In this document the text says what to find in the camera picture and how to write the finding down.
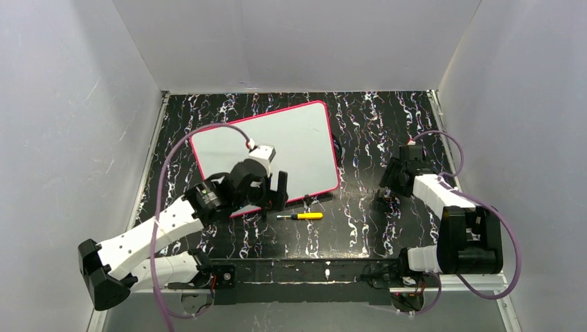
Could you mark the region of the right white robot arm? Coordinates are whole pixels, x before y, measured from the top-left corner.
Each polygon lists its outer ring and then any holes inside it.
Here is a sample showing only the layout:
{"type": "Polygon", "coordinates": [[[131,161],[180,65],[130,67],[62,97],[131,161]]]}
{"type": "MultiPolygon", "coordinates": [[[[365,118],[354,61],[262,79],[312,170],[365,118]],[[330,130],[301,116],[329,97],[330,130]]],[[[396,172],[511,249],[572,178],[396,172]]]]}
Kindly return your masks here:
{"type": "Polygon", "coordinates": [[[375,199],[419,199],[440,220],[436,244],[404,248],[388,267],[393,277],[425,273],[497,274],[503,267],[500,221],[493,212],[461,197],[426,159],[421,145],[403,145],[390,159],[375,199]]]}

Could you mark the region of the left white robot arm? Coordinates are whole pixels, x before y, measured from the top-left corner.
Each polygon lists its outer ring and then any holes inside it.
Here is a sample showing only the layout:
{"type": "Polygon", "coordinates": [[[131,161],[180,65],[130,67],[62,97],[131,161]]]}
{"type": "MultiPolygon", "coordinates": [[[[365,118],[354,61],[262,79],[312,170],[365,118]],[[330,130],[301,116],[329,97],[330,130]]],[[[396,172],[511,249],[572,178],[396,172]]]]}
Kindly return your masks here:
{"type": "Polygon", "coordinates": [[[224,281],[230,266],[218,266],[200,249],[169,257],[155,254],[189,234],[227,221],[238,210],[252,205],[263,213],[282,211],[289,199],[288,173],[278,172],[277,188],[260,162],[247,158],[229,172],[216,173],[187,190],[158,216],[101,242],[87,239],[78,246],[80,273],[93,307],[106,311],[132,293],[153,286],[194,284],[205,288],[224,281]]]}

